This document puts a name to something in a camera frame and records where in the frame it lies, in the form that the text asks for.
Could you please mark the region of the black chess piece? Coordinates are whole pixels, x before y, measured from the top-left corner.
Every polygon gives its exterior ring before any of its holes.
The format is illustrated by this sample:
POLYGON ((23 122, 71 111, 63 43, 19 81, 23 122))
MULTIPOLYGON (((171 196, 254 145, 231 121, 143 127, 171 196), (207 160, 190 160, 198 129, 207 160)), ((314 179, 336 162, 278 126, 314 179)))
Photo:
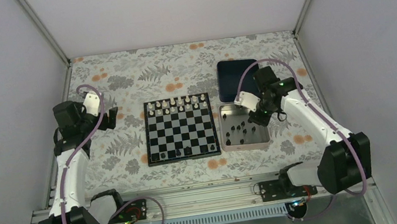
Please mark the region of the black chess piece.
POLYGON ((185 148, 184 148, 184 154, 185 154, 186 156, 190 156, 190 155, 192 154, 191 147, 189 147, 189 146, 185 147, 185 148))

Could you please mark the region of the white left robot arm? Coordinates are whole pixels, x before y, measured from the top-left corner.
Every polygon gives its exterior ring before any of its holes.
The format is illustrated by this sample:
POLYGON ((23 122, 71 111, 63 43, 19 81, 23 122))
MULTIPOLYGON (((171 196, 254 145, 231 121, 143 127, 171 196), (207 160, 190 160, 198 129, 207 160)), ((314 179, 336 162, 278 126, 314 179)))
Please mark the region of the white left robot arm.
POLYGON ((57 187, 47 219, 38 224, 108 224, 126 216, 126 205, 115 189, 94 195, 90 207, 85 206, 91 136, 116 126, 117 108, 105 113, 100 100, 99 95, 88 92, 83 102, 66 101, 53 108, 58 124, 53 151, 58 165, 57 187))

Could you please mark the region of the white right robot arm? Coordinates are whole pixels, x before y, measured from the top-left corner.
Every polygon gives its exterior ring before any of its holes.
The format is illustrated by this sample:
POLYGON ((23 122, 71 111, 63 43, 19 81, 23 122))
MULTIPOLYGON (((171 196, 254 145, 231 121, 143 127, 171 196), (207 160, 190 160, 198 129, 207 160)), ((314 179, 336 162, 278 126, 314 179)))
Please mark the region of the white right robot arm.
POLYGON ((302 126, 322 150, 318 161, 301 161, 280 170, 281 193, 292 198, 308 185, 321 186, 336 195, 359 183, 359 193, 365 193, 372 176, 369 138, 341 126, 316 106, 295 75, 280 79, 267 66, 256 71, 253 78, 259 94, 238 90, 234 101, 247 108, 249 121, 268 126, 272 115, 285 115, 302 126))

